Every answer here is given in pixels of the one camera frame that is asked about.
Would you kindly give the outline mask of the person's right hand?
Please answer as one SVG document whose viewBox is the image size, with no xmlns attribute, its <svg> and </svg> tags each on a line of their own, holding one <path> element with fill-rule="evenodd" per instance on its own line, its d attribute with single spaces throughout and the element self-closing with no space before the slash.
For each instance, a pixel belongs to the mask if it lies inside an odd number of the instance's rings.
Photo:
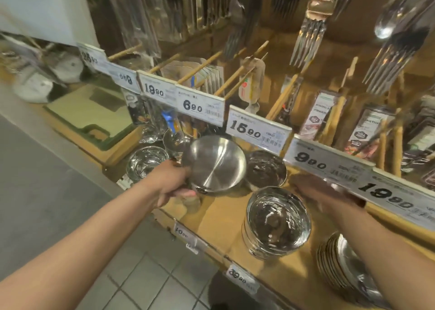
<svg viewBox="0 0 435 310">
<path fill-rule="evenodd" d="M 315 201 L 321 211 L 331 217 L 365 212 L 361 200 L 345 190 L 335 189 L 319 177 L 297 174 L 291 177 L 291 182 L 302 196 Z"/>
</svg>

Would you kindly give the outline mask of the shallow steel bowl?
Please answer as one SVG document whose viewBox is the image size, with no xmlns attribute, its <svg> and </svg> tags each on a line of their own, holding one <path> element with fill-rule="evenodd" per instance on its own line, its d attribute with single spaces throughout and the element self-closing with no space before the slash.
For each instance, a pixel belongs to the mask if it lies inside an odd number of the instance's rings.
<svg viewBox="0 0 435 310">
<path fill-rule="evenodd" d="M 196 193 L 211 197 L 237 194 L 247 172 L 247 158 L 234 141 L 208 135 L 193 141 L 181 157 L 190 175 L 188 183 Z"/>
</svg>

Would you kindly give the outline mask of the person's left forearm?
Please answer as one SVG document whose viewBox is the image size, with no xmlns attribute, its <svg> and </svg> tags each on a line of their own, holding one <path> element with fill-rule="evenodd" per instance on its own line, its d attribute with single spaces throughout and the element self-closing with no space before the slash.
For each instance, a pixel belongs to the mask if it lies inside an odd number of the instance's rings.
<svg viewBox="0 0 435 310">
<path fill-rule="evenodd" d="M 0 310 L 74 310 L 140 222 L 165 198 L 137 184 L 0 282 Z"/>
</svg>

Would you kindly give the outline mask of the person's right forearm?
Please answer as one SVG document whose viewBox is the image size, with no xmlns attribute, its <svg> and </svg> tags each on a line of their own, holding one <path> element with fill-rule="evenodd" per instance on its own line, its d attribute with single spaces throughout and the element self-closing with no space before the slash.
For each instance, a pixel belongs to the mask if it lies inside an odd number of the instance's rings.
<svg viewBox="0 0 435 310">
<path fill-rule="evenodd" d="M 333 214 L 394 310 L 435 310 L 435 261 L 355 204 L 339 201 Z"/>
</svg>

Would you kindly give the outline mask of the small stack of steel bowls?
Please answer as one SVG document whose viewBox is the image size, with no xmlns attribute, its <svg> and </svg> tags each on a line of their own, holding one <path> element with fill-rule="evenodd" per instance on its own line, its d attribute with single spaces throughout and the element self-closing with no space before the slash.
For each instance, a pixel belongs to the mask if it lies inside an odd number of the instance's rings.
<svg viewBox="0 0 435 310">
<path fill-rule="evenodd" d="M 286 183 L 288 171 L 279 156 L 265 150 L 256 150 L 246 155 L 245 183 L 255 192 L 267 186 L 281 187 Z"/>
</svg>

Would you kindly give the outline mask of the small white price label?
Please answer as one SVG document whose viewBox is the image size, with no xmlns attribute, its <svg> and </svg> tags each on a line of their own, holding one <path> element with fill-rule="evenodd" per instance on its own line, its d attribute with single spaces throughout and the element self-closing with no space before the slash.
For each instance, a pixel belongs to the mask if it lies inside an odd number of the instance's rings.
<svg viewBox="0 0 435 310">
<path fill-rule="evenodd" d="M 198 237 L 178 221 L 174 223 L 174 234 L 186 243 L 186 247 L 194 254 L 199 254 Z"/>
<path fill-rule="evenodd" d="M 231 263 L 225 275 L 231 282 L 241 287 L 250 295 L 255 295 L 258 292 L 260 287 L 258 281 L 236 263 Z"/>
</svg>

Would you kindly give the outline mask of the row of shelf price tags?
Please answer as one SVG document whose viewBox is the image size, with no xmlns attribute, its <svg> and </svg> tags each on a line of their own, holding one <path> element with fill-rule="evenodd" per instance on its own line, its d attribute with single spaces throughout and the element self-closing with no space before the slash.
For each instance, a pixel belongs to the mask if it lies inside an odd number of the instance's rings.
<svg viewBox="0 0 435 310">
<path fill-rule="evenodd" d="M 145 96 L 167 105 L 169 113 L 186 113 L 217 127 L 224 125 L 225 100 L 195 88 L 185 87 L 158 75 L 135 71 L 108 61 L 102 49 L 78 44 L 84 63 L 112 77 L 133 96 Z M 291 139 L 284 162 L 343 187 L 363 200 L 435 233 L 435 191 L 414 185 L 360 158 L 321 142 L 295 134 L 280 123 L 230 106 L 226 133 L 275 155 Z"/>
</svg>

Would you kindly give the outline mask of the black printed package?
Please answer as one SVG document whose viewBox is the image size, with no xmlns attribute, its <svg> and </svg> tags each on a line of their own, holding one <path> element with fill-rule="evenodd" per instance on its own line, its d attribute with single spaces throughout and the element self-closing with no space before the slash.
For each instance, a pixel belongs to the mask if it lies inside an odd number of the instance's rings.
<svg viewBox="0 0 435 310">
<path fill-rule="evenodd" d="M 149 115 L 146 113 L 144 101 L 136 93 L 126 91 L 123 93 L 127 104 L 128 113 L 134 125 L 146 125 L 150 122 Z"/>
</svg>

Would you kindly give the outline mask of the green cutting board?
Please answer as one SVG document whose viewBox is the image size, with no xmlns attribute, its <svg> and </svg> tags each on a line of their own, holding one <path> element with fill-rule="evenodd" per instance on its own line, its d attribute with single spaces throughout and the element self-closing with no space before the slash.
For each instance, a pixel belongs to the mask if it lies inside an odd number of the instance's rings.
<svg viewBox="0 0 435 310">
<path fill-rule="evenodd" d="M 135 130 L 118 89 L 87 84 L 43 108 L 102 151 L 111 149 Z"/>
</svg>

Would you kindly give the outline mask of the black packaged utensils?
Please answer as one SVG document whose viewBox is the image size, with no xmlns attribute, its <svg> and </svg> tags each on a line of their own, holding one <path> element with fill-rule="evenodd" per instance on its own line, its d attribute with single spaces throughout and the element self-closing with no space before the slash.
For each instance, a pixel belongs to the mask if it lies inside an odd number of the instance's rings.
<svg viewBox="0 0 435 310">
<path fill-rule="evenodd" d="M 435 96 L 423 96 L 404 128 L 401 176 L 422 173 L 435 159 Z"/>
</svg>

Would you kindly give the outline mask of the wooden display pegs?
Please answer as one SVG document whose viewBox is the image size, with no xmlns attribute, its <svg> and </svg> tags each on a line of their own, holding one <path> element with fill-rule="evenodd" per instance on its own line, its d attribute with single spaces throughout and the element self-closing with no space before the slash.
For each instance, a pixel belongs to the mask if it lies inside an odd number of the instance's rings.
<svg viewBox="0 0 435 310">
<path fill-rule="evenodd" d="M 257 51 L 251 56 L 245 58 L 245 62 L 242 62 L 240 67 L 229 76 L 225 83 L 217 90 L 218 97 L 231 98 L 234 93 L 242 85 L 242 77 L 250 78 L 254 72 L 258 69 L 253 66 L 252 61 L 259 57 L 260 54 L 266 54 L 266 51 L 270 47 L 272 40 L 266 41 L 259 46 Z M 350 131 L 356 129 L 356 122 L 351 123 L 351 118 L 356 119 L 357 113 L 362 113 L 362 106 L 370 104 L 383 104 L 387 103 L 387 106 L 392 109 L 396 109 L 396 115 L 404 113 L 405 110 L 400 108 L 401 104 L 398 104 L 399 94 L 401 88 L 389 86 L 389 90 L 386 95 L 369 95 L 363 94 L 363 90 L 366 86 L 362 84 L 362 72 L 368 69 L 368 63 L 372 63 L 374 60 L 372 52 L 366 53 L 365 51 L 359 52 L 360 55 L 353 57 L 352 61 L 346 56 L 341 57 L 339 54 L 345 54 L 344 47 L 340 48 L 328 44 L 328 49 L 325 53 L 330 55 L 321 55 L 321 61 L 315 59 L 309 62 L 305 69 L 301 72 L 296 71 L 295 68 L 289 67 L 289 76 L 291 78 L 285 86 L 283 93 L 271 106 L 267 117 L 272 120 L 276 120 L 279 117 L 283 118 L 287 116 L 287 120 L 294 126 L 295 133 L 305 140 L 311 140 L 323 144 L 329 148 L 335 148 L 343 150 L 344 152 L 351 149 L 350 145 L 347 146 L 348 138 L 350 137 Z M 312 70 L 318 72 L 316 75 L 307 74 L 306 70 Z M 328 87 L 328 91 L 332 92 L 337 100 L 335 104 L 329 109 L 326 114 L 325 122 L 315 122 L 318 127 L 310 127 L 308 131 L 314 132 L 314 136 L 308 139 L 307 135 L 302 135 L 306 128 L 302 127 L 303 122 L 308 121 L 308 104 L 312 104 L 310 109 L 314 108 L 314 91 L 320 93 L 320 83 L 326 80 L 326 77 L 334 76 L 331 79 L 331 83 Z M 401 171 L 401 158 L 403 154 L 403 128 L 404 118 L 393 118 L 390 121 L 391 126 L 387 123 L 387 118 L 381 119 L 379 136 L 375 136 L 373 141 L 367 141 L 367 147 L 370 151 L 362 149 L 360 152 L 354 151 L 350 155 L 354 155 L 360 159 L 368 159 L 369 152 L 372 153 L 373 158 L 376 159 L 376 167 L 385 171 L 386 154 L 388 153 L 388 142 L 393 140 L 392 145 L 392 159 L 390 171 L 394 176 L 401 178 L 403 173 Z"/>
</svg>

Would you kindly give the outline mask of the dark hanging fork set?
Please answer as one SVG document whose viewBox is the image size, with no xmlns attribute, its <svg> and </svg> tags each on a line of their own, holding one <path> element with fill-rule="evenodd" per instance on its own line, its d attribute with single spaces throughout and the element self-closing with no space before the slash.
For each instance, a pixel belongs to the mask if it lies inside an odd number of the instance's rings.
<svg viewBox="0 0 435 310">
<path fill-rule="evenodd" d="M 263 0 L 230 0 L 231 32 L 223 49 L 223 58 L 232 60 L 246 47 L 261 15 Z"/>
</svg>

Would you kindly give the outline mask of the steel spoon set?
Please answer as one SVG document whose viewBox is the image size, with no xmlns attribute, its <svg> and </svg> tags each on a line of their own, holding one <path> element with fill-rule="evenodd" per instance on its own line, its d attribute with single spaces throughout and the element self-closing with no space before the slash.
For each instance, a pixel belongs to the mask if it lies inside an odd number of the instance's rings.
<svg viewBox="0 0 435 310">
<path fill-rule="evenodd" d="M 379 40 L 387 39 L 397 24 L 422 0 L 388 0 L 383 5 L 374 27 L 375 36 Z"/>
</svg>

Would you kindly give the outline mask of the clear packets of cutlery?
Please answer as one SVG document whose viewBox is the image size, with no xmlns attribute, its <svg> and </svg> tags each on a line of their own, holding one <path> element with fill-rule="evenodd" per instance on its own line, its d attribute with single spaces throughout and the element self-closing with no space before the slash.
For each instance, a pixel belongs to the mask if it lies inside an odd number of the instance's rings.
<svg viewBox="0 0 435 310">
<path fill-rule="evenodd" d="M 161 57 L 155 28 L 144 0 L 109 0 L 126 49 L 136 47 L 153 58 Z"/>
</svg>

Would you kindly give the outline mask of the blue handled utensil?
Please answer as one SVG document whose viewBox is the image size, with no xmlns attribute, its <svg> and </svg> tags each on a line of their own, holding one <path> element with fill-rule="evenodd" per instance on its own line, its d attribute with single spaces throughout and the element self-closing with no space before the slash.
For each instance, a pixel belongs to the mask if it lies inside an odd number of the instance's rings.
<svg viewBox="0 0 435 310">
<path fill-rule="evenodd" d="M 179 122 L 177 111 L 174 109 L 167 109 L 161 112 L 162 117 L 165 119 L 168 128 L 173 134 L 182 132 L 182 127 Z"/>
</svg>

